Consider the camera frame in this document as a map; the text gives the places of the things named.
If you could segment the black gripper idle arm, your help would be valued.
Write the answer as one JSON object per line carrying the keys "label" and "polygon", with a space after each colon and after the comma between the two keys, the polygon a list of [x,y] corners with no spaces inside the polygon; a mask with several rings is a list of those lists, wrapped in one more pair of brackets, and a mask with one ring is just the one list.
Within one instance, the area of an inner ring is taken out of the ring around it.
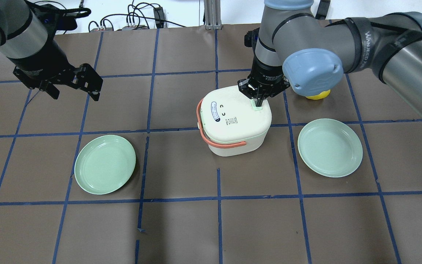
{"label": "black gripper idle arm", "polygon": [[39,89],[52,99],[60,95],[55,85],[80,89],[95,101],[100,99],[103,79],[88,63],[73,66],[65,55],[32,55],[13,58],[14,76],[28,89]]}

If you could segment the robot arm near yellow toy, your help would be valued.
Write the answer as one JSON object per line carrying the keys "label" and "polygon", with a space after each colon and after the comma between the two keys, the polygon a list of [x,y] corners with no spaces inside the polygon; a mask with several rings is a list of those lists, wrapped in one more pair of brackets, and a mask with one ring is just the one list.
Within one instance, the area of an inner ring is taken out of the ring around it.
{"label": "robot arm near yellow toy", "polygon": [[240,92],[260,106],[288,88],[303,97],[333,89],[344,74],[371,69],[422,118],[422,13],[348,17],[321,27],[312,0],[266,0]]}

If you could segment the black gripper pressing arm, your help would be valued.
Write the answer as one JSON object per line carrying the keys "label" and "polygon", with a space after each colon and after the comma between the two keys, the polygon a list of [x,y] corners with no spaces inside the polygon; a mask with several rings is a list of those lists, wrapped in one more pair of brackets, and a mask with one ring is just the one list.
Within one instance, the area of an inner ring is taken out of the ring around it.
{"label": "black gripper pressing arm", "polygon": [[239,91],[249,99],[255,99],[255,108],[262,109],[268,97],[275,97],[290,88],[284,79],[282,66],[271,66],[253,59],[251,72],[246,79],[237,82]]}

